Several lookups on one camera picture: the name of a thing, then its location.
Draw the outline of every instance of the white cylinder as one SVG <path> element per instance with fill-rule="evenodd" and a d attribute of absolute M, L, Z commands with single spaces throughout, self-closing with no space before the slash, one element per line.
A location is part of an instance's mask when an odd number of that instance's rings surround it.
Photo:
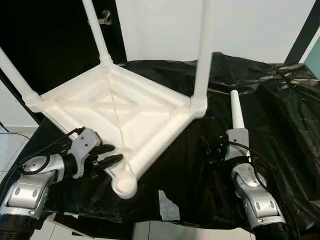
<path fill-rule="evenodd" d="M 0 48 L 0 68 L 4 72 L 4 74 L 8 77 L 10 82 L 14 85 L 14 87 L 21 94 L 23 100 L 29 100 L 33 98 L 39 97 L 39 95 L 32 90 L 32 88 L 28 85 L 23 76 L 18 72 L 16 67 L 7 57 L 5 52 Z"/>
<path fill-rule="evenodd" d="M 95 7 L 91 0 L 82 0 L 86 16 L 88 18 L 96 47 L 99 51 L 100 62 L 103 65 L 112 64 L 111 56 L 108 53 L 106 42 L 102 34 L 100 24 L 96 15 Z"/>
<path fill-rule="evenodd" d="M 199 59 L 196 64 L 192 104 L 204 104 L 207 102 L 207 90 L 212 59 L 212 45 L 214 42 L 214 6 L 215 0 L 203 1 L 200 52 Z"/>
<path fill-rule="evenodd" d="M 241 105 L 237 90 L 230 92 L 231 97 L 231 112 L 232 112 L 232 125 L 234 129 L 244 129 L 244 119 L 242 117 Z"/>

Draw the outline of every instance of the black tarp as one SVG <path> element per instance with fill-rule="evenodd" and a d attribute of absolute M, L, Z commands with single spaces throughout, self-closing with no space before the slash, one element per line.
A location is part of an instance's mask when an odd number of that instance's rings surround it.
<path fill-rule="evenodd" d="M 187 96 L 193 93 L 195 61 L 141 60 L 122 67 Z M 108 176 L 92 179 L 87 170 L 81 179 L 52 185 L 45 209 L 116 223 L 160 220 L 158 190 L 163 190 L 179 206 L 179 224 L 248 228 L 242 201 L 217 151 L 220 136 L 232 128 L 229 92 L 236 89 L 250 147 L 276 176 L 286 209 L 290 209 L 287 214 L 294 217 L 301 232 L 319 231 L 320 82 L 303 64 L 283 67 L 215 52 L 205 117 L 194 120 L 144 174 L 136 196 L 120 199 Z M 45 119 L 19 158 L 61 135 Z M 264 168 L 260 171 L 280 201 L 270 174 Z"/>

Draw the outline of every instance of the black door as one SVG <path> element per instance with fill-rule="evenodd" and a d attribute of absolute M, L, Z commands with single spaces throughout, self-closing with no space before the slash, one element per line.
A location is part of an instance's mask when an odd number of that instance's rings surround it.
<path fill-rule="evenodd" d="M 114 63 L 127 60 L 116 1 L 93 0 Z M 81 0 L 0 1 L 0 47 L 28 84 L 43 94 L 99 64 L 99 54 Z M 21 101 L 3 72 L 1 80 Z"/>

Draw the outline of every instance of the white rod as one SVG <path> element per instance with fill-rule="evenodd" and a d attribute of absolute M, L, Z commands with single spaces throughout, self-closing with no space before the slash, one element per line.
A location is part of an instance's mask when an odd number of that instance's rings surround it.
<path fill-rule="evenodd" d="M 212 45 L 214 42 L 214 6 L 215 0 L 203 1 L 200 52 L 196 65 L 194 92 L 192 96 L 192 101 L 195 104 L 204 104 L 207 102 L 208 81 L 212 59 Z"/>
<path fill-rule="evenodd" d="M 241 105 L 237 90 L 230 92 L 231 97 L 231 112 L 232 112 L 232 125 L 234 129 L 244 129 L 244 119 L 242 117 Z"/>
<path fill-rule="evenodd" d="M 100 62 L 103 65 L 112 64 L 111 56 L 108 53 L 106 42 L 102 34 L 100 24 L 96 15 L 95 7 L 91 0 L 82 0 L 86 16 L 88 18 L 96 47 L 99 51 Z"/>
<path fill-rule="evenodd" d="M 23 100 L 33 99 L 35 97 L 39 97 L 38 94 L 32 90 L 32 88 L 28 85 L 24 77 L 18 72 L 16 67 L 7 57 L 5 52 L 0 48 L 0 68 L 4 72 L 4 74 L 8 77 L 10 82 L 14 85 L 14 87 L 19 91 Z"/>

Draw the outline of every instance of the white plastic stool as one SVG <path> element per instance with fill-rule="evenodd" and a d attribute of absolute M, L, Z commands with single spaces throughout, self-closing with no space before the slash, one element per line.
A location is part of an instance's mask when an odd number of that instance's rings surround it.
<path fill-rule="evenodd" d="M 214 1 L 203 4 L 200 54 L 193 96 L 187 97 L 113 64 L 91 0 L 82 0 L 100 65 L 39 96 L 0 49 L 0 67 L 33 112 L 43 113 L 64 133 L 95 130 L 111 152 L 124 159 L 109 167 L 112 189 L 123 199 L 137 192 L 137 181 L 196 118 L 207 110 L 213 43 Z"/>

